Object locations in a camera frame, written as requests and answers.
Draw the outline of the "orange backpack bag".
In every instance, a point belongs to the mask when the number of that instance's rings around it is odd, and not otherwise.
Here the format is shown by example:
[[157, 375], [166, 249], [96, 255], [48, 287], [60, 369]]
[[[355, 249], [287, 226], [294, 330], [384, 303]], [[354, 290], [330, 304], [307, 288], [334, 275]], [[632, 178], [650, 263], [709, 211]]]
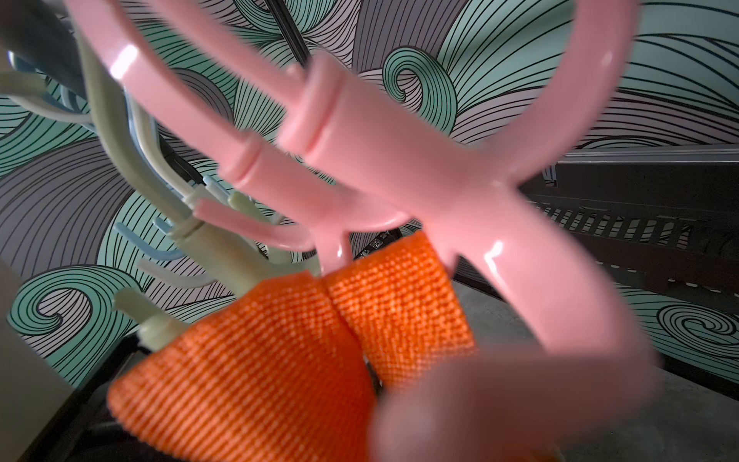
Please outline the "orange backpack bag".
[[403, 388], [475, 339], [416, 233], [323, 277], [264, 281], [118, 379], [121, 426], [185, 461], [365, 461], [371, 376]]

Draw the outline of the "pale green hook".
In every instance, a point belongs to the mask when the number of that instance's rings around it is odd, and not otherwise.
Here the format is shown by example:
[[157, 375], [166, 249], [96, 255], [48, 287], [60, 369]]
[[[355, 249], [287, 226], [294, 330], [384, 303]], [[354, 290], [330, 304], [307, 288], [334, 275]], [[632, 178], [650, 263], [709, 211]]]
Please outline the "pale green hook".
[[[81, 35], [77, 48], [92, 120], [106, 154], [136, 192], [172, 221], [167, 236], [178, 248], [235, 296], [244, 296], [263, 280], [303, 271], [321, 273], [317, 257], [300, 263], [269, 263], [243, 238], [195, 218], [188, 204], [167, 188], [137, 150], [123, 90]], [[114, 306], [139, 324], [140, 345], [153, 352], [162, 350], [189, 327], [133, 290], [116, 294]]]

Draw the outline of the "pink hook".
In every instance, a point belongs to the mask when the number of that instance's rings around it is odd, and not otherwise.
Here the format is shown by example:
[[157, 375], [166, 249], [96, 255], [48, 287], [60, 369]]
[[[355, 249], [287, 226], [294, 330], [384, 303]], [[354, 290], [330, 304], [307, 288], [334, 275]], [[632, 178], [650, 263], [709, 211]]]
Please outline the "pink hook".
[[637, 2], [577, 2], [548, 86], [479, 148], [456, 144], [329, 57], [314, 57], [292, 83], [196, 3], [154, 8], [285, 105], [279, 146], [419, 219], [442, 260], [466, 258], [537, 337], [536, 346], [452, 360], [392, 397], [375, 436], [382, 460], [500, 461], [609, 424], [654, 394], [656, 356], [635, 315], [587, 252], [519, 192], [610, 100]]
[[202, 221], [294, 252], [317, 250], [331, 273], [352, 260], [352, 232], [381, 232], [410, 216], [387, 202], [341, 184], [331, 186], [253, 131], [240, 131], [194, 94], [150, 48], [117, 1], [65, 4], [109, 75], [181, 140], [214, 160], [238, 191], [286, 215], [290, 225], [263, 223], [202, 199]]

